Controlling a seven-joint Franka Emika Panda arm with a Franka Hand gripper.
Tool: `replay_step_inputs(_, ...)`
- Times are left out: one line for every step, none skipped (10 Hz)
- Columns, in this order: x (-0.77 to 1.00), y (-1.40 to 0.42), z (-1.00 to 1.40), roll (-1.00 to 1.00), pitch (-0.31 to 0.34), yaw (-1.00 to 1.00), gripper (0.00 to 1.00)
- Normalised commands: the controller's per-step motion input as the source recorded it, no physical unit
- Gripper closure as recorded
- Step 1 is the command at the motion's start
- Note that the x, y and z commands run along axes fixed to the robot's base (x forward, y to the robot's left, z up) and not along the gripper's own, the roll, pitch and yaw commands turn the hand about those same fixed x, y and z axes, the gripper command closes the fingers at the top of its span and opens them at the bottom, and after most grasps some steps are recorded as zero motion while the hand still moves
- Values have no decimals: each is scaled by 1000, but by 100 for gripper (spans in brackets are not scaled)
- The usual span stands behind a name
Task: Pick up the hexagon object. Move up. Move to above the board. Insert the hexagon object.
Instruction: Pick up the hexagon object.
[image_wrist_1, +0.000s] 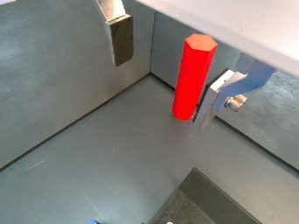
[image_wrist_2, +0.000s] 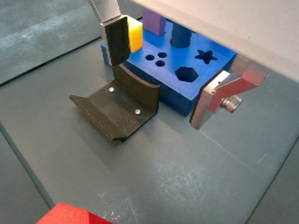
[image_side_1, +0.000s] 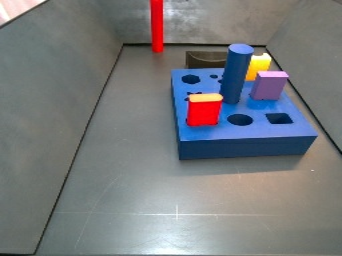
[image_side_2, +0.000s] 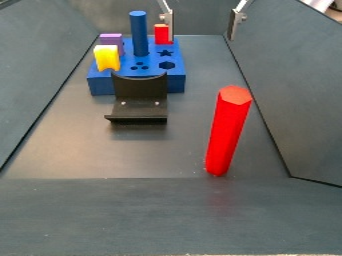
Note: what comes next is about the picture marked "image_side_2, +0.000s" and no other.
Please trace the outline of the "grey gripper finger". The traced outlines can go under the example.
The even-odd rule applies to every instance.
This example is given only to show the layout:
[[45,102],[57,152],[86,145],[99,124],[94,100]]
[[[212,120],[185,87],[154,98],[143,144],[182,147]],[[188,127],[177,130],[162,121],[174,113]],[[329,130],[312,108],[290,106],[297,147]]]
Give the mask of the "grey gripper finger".
[[169,40],[174,40],[174,11],[170,8],[166,0],[157,0],[162,13],[160,14],[160,19],[169,26]]
[[249,2],[250,0],[241,0],[237,7],[232,9],[228,29],[228,38],[230,41],[236,39],[238,25],[248,19],[246,9]]

